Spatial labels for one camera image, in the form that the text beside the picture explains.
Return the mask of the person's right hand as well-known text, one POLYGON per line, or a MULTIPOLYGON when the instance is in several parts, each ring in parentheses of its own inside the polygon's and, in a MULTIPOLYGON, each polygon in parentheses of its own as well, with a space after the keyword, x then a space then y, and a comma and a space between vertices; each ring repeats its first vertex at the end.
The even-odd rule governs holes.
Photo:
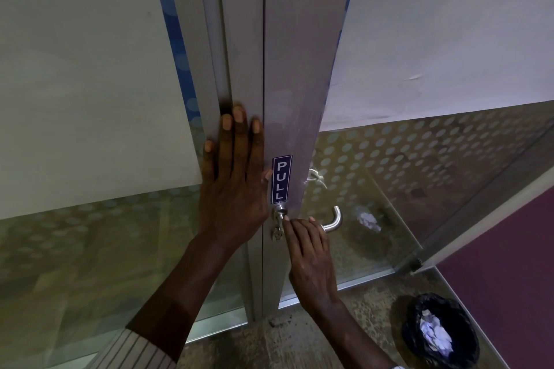
POLYGON ((329 238, 314 218, 302 221, 301 244, 287 244, 291 269, 289 280, 299 299, 315 302, 317 297, 338 298, 329 238))

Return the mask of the person's left hand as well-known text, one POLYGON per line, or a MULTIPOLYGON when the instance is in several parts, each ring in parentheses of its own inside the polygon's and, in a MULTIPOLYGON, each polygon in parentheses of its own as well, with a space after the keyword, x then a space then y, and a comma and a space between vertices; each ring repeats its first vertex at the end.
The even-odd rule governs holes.
POLYGON ((222 232, 224 226, 246 225, 251 228, 259 224, 260 227, 269 214, 268 207, 260 209, 260 177, 266 170, 263 125, 256 116, 252 120, 248 119, 248 159, 234 161, 232 111, 223 114, 220 118, 218 140, 214 142, 217 146, 214 181, 212 183, 202 181, 201 184, 199 232, 205 229, 222 232))

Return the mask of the silver lever door handle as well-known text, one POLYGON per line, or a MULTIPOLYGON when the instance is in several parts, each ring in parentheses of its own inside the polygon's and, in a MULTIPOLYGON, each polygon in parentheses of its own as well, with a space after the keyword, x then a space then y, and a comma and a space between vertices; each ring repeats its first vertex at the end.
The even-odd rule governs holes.
MULTIPOLYGON (((333 215, 334 215, 333 221, 331 223, 329 223, 328 225, 323 225, 322 226, 323 230, 326 233, 336 231, 342 224, 343 216, 342 216, 342 212, 340 210, 340 207, 339 206, 334 206, 332 212, 333 212, 333 215)), ((283 205, 277 205, 272 211, 272 219, 274 218, 274 215, 276 215, 277 213, 282 213, 284 215, 284 217, 287 217, 288 211, 287 211, 287 208, 284 207, 283 205)))

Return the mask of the person's right forearm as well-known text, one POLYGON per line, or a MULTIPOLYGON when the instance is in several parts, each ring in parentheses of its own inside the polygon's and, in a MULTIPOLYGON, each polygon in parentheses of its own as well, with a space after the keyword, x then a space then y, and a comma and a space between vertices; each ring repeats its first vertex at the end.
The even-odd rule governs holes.
POLYGON ((397 364, 372 340, 339 298, 317 297, 302 307, 336 353, 344 369, 395 369, 397 364))

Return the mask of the person's left forearm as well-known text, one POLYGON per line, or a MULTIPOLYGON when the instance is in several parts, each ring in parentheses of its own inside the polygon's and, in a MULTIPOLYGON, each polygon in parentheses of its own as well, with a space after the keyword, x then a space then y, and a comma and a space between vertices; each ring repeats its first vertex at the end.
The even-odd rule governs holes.
POLYGON ((156 346, 177 363, 214 282, 237 249, 259 224, 248 228, 205 229, 192 239, 183 256, 126 328, 156 346))

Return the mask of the blue door sign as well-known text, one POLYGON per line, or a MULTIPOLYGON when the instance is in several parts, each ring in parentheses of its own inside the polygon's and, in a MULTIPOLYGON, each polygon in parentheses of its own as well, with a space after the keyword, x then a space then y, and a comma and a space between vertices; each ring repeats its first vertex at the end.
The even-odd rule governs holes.
POLYGON ((272 205, 287 202, 292 161, 292 155, 274 157, 272 160, 272 205))

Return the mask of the grey metal framed glass door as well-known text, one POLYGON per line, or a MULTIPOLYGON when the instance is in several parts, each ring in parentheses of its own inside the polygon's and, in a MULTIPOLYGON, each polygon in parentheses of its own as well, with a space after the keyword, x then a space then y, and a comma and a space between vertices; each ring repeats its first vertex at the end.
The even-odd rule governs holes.
MULTIPOLYGON (((266 152, 293 156, 277 205, 340 207, 340 289, 434 267, 554 188, 554 0, 264 2, 266 152)), ((298 302, 272 229, 267 314, 298 302)))

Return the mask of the frosted dotted glass panel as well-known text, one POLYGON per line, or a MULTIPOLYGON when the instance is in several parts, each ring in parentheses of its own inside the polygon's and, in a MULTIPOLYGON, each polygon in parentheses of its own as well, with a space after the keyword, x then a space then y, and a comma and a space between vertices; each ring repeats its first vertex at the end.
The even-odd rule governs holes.
POLYGON ((0 369, 84 367, 198 233, 217 0, 0 0, 0 369))

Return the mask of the bin with black bag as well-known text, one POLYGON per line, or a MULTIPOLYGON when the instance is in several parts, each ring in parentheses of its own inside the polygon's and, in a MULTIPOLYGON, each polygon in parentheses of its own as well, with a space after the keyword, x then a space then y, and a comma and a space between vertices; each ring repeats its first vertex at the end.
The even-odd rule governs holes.
POLYGON ((473 369, 480 358, 479 339, 467 312, 456 300, 437 294, 421 294, 410 301, 402 338, 410 351, 433 369, 473 369), (447 358, 431 350, 419 330, 425 309, 440 319, 452 338, 453 352, 447 358))

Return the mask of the crumpled white paper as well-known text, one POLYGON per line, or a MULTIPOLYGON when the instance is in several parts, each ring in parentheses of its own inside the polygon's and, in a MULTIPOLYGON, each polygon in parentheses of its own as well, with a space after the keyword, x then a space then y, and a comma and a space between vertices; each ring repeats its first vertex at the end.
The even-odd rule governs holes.
POLYGON ((419 330, 434 352, 438 352, 445 358, 453 352, 452 338, 442 327, 440 319, 428 309, 422 311, 419 330))

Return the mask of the white striped shirt sleeve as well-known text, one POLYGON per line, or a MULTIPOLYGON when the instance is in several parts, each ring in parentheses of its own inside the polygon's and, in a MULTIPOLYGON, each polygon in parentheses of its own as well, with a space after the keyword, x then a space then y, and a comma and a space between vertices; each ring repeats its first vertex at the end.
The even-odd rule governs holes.
POLYGON ((177 369, 177 363, 136 332, 123 329, 85 369, 177 369))

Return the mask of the grey metal door frame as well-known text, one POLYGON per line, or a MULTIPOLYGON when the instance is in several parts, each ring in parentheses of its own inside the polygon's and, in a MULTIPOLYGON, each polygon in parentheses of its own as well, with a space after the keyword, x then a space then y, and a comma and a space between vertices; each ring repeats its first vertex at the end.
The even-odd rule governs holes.
MULTIPOLYGON (((174 0, 202 126, 218 135, 219 118, 241 104, 263 118, 264 0, 174 0)), ((233 255, 194 330, 220 332, 261 319, 262 233, 233 255)))

